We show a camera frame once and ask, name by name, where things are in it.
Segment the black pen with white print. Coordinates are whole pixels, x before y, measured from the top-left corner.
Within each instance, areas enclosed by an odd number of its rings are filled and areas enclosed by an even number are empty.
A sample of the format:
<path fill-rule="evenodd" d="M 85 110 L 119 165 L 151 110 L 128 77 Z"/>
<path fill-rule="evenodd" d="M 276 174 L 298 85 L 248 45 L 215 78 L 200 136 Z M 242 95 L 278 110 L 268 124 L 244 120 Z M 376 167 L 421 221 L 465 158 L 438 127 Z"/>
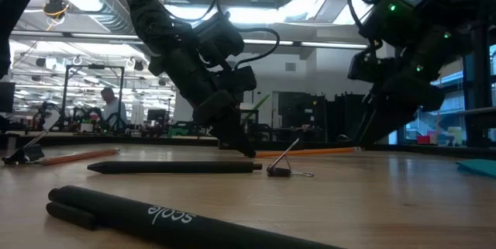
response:
<path fill-rule="evenodd" d="M 96 225 L 179 249 L 344 249 L 66 185 L 48 193 L 50 215 Z"/>

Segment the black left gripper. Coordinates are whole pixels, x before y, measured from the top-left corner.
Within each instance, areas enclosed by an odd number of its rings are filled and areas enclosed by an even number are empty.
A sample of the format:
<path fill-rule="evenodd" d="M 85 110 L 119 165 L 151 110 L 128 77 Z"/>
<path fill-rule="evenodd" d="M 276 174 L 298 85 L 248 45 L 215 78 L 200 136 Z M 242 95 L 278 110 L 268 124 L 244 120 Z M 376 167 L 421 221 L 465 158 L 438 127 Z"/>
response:
<path fill-rule="evenodd" d="M 168 75 L 193 108 L 193 120 L 212 126 L 211 135 L 244 156 L 255 158 L 256 151 L 241 126 L 241 110 L 235 95 L 220 88 L 220 74 L 231 70 L 209 71 L 195 48 L 158 47 L 152 52 L 150 72 Z"/>

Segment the person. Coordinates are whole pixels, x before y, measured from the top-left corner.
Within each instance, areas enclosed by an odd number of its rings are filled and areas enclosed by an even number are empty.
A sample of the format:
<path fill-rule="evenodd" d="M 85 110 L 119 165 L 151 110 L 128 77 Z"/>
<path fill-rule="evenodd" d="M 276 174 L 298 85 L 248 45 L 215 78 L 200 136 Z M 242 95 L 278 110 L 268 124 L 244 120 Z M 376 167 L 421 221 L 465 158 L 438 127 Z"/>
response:
<path fill-rule="evenodd" d="M 105 102 L 102 115 L 108 125 L 120 129 L 126 128 L 128 122 L 125 104 L 119 101 L 112 88 L 103 88 L 101 96 Z"/>

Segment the orange wooden pencil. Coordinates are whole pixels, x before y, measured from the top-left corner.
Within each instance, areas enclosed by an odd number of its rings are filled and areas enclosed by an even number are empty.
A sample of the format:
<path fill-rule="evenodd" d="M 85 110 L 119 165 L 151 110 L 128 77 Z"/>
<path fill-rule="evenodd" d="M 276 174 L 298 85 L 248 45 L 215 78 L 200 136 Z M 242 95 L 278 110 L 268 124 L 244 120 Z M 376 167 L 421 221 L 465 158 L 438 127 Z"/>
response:
<path fill-rule="evenodd" d="M 63 164 L 67 162 L 87 160 L 96 157 L 109 157 L 118 154 L 119 151 L 120 151 L 119 148 L 108 149 L 108 150 L 97 150 L 97 151 L 91 151 L 91 152 L 85 152 L 79 154 L 65 155 L 60 157 L 51 157 L 37 161 L 36 163 L 43 166 Z"/>
<path fill-rule="evenodd" d="M 339 147 L 339 148 L 324 148 L 324 149 L 309 149 L 309 150 L 290 150 L 285 154 L 287 156 L 307 156 L 321 154 L 339 154 L 361 151 L 359 147 Z M 256 158 L 279 157 L 283 154 L 282 151 L 261 151 L 257 152 Z"/>

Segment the long ceiling light bar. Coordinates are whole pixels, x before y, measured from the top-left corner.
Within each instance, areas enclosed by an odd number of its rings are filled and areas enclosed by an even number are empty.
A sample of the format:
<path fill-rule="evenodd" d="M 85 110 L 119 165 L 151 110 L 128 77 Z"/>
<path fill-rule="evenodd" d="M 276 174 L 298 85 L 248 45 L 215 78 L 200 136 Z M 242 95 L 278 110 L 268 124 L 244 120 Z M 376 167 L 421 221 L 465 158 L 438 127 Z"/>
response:
<path fill-rule="evenodd" d="M 10 38 L 12 40 L 42 40 L 62 42 L 104 42 L 125 43 L 143 45 L 143 41 L 134 35 L 114 35 L 104 33 L 69 33 L 69 32 L 47 32 L 34 30 L 13 30 Z M 367 45 L 361 43 L 337 43 L 337 42 L 315 42 L 315 41 L 291 41 L 281 40 L 282 47 L 308 47 L 342 50 L 364 50 Z"/>

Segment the green crate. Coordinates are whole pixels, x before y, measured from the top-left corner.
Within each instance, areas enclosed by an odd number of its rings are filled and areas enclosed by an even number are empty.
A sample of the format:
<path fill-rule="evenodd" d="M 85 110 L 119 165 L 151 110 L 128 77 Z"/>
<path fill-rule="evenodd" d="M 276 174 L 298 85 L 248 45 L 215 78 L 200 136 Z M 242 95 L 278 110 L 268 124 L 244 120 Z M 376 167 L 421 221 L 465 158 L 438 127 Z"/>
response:
<path fill-rule="evenodd" d="M 195 125 L 193 122 L 177 121 L 169 125 L 167 135 L 174 136 L 190 136 L 194 133 Z"/>

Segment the small dark monitor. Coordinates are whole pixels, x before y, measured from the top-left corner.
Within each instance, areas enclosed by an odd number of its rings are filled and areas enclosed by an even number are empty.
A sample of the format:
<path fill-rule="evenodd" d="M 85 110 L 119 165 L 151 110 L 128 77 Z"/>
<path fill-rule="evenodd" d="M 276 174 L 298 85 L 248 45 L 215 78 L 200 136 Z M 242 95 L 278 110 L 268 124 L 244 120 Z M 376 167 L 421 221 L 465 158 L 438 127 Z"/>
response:
<path fill-rule="evenodd" d="M 147 112 L 148 121 L 163 122 L 167 118 L 167 110 L 165 109 L 149 109 Z"/>

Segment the black cabinets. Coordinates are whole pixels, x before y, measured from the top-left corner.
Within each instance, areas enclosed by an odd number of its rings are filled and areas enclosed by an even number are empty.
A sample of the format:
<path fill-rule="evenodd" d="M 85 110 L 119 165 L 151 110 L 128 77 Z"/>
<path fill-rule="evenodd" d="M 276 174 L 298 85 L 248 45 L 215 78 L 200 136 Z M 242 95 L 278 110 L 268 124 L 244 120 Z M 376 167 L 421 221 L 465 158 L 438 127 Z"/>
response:
<path fill-rule="evenodd" d="M 353 140 L 364 114 L 364 95 L 344 92 L 330 99 L 303 92 L 280 92 L 273 128 L 279 140 L 337 143 Z"/>

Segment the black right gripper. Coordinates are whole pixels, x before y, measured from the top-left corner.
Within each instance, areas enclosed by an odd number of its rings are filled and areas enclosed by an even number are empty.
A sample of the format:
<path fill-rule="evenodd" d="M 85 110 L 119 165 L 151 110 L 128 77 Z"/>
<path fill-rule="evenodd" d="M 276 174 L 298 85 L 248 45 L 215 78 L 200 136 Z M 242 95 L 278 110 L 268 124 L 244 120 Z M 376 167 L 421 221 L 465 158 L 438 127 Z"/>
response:
<path fill-rule="evenodd" d="M 362 101 L 364 114 L 358 129 L 358 144 L 375 144 L 414 119 L 415 111 L 440 109 L 445 94 L 422 73 L 406 68 L 376 67 L 371 72 L 371 94 Z"/>

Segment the teal sticky note pad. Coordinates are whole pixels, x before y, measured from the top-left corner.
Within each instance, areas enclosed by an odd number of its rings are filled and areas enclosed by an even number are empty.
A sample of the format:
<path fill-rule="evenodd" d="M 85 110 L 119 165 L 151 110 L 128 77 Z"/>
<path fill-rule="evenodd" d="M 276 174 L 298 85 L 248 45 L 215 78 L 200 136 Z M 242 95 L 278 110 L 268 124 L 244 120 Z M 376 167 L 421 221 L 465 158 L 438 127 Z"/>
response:
<path fill-rule="evenodd" d="M 484 159 L 472 159 L 458 161 L 457 167 L 461 171 L 466 171 L 471 174 L 496 178 L 496 161 Z"/>

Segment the plain black pen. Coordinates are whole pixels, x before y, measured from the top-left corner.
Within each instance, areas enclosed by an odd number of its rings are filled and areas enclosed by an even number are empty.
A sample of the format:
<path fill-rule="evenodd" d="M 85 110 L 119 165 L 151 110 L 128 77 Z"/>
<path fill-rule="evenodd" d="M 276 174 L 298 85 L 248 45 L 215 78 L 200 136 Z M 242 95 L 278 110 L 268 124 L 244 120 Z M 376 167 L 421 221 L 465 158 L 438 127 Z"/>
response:
<path fill-rule="evenodd" d="M 103 161 L 87 166 L 101 174 L 232 174 L 263 169 L 250 161 Z"/>

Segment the black aluminium table frame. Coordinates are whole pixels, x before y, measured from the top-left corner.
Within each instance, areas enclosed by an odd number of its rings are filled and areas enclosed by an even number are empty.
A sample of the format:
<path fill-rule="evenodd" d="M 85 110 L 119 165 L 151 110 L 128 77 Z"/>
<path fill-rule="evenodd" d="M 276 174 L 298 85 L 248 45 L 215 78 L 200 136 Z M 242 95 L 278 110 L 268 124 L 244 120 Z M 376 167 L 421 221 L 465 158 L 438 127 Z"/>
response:
<path fill-rule="evenodd" d="M 20 136 L 18 134 L 0 134 L 0 148 L 6 148 L 9 137 L 15 137 L 16 146 L 27 144 L 34 136 Z M 115 136 L 95 136 L 95 135 L 72 135 L 63 134 L 56 136 L 49 134 L 43 137 L 39 143 L 45 147 L 49 146 L 67 146 L 77 144 L 150 144 L 150 145 L 178 145 L 178 146 L 194 146 L 194 147 L 219 147 L 217 139 L 181 139 L 181 138 L 151 138 L 151 137 L 115 137 Z M 285 150 L 289 146 L 289 142 L 266 142 L 254 144 L 256 150 Z M 326 149 L 326 148 L 342 148 L 352 147 L 352 144 L 338 143 L 316 143 L 303 142 L 297 144 L 297 148 L 311 149 Z M 395 151 L 395 152 L 410 152 L 418 154 L 442 155 L 447 157 L 459 157 L 466 159 L 488 159 L 496 161 L 496 149 L 483 149 L 472 147 L 436 147 L 426 145 L 412 144 L 371 144 L 364 147 L 365 150 L 372 151 Z"/>

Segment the black vertical pole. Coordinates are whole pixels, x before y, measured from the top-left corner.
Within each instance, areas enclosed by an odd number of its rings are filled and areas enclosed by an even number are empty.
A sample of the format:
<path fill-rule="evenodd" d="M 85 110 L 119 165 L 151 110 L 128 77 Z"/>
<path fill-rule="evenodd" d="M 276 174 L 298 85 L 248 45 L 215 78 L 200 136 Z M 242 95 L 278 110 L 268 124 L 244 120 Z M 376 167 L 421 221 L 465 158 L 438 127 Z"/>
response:
<path fill-rule="evenodd" d="M 464 59 L 464 78 L 469 83 L 466 88 L 466 109 L 483 109 L 492 106 L 491 65 L 489 59 L 489 25 L 482 22 L 473 26 L 470 32 L 473 51 Z M 465 115 L 468 147 L 488 147 L 487 113 L 468 113 Z"/>

